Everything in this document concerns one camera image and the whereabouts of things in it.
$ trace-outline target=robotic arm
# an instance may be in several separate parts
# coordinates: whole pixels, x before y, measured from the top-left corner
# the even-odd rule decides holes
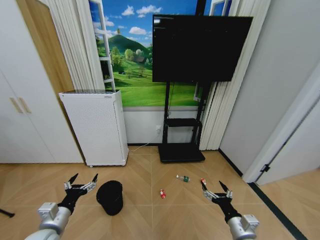
[[[78,173],[71,177],[68,182],[64,183],[66,196],[62,202],[58,204],[55,202],[45,202],[38,209],[38,213],[42,218],[42,222],[39,226],[40,230],[31,234],[25,240],[60,239],[60,236],[68,223],[69,217],[74,212],[77,200],[80,196],[93,190],[97,185],[98,174],[96,174],[93,180],[87,184],[72,185],[77,176]]]
[[[204,196],[215,204],[218,204],[224,213],[224,220],[230,227],[233,240],[253,240],[257,237],[256,227],[259,221],[255,216],[241,215],[231,204],[232,191],[219,181],[224,193],[213,193],[208,191],[204,181],[201,181]]]

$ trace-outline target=black floor strip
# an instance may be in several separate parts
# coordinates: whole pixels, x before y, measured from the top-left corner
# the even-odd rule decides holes
[[[255,191],[255,193],[261,198],[261,200],[267,205],[267,207],[273,212],[273,214],[280,220],[280,222],[288,229],[288,231],[297,240],[308,240],[305,235],[284,215],[284,213],[268,198],[267,195],[254,183],[248,183],[249,186]]]
[[[218,149],[219,153],[224,157],[224,159],[231,165],[231,167],[236,171],[236,173],[242,177],[243,173],[240,171],[239,168],[230,160],[230,158],[219,148]]]

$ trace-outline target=white curtain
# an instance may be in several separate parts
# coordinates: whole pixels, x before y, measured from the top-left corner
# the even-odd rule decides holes
[[[41,1],[50,9],[74,88],[104,90],[89,1]]]
[[[217,150],[255,49],[271,0],[233,0],[229,16],[252,16],[251,27],[231,82],[211,86],[203,113],[200,150]]]

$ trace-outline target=door frame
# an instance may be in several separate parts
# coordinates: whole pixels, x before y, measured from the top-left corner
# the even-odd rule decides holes
[[[320,61],[242,178],[252,183],[282,149],[320,97]]]

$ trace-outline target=green hill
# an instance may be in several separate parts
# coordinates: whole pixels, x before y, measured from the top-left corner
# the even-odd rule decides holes
[[[141,51],[144,52],[145,56],[148,56],[150,53],[150,51],[140,43],[130,40],[120,34],[110,37],[108,39],[108,42],[109,42],[110,51],[112,50],[113,47],[117,47],[120,53],[122,54],[125,54],[126,49],[131,49],[134,52],[137,49],[140,49]]]

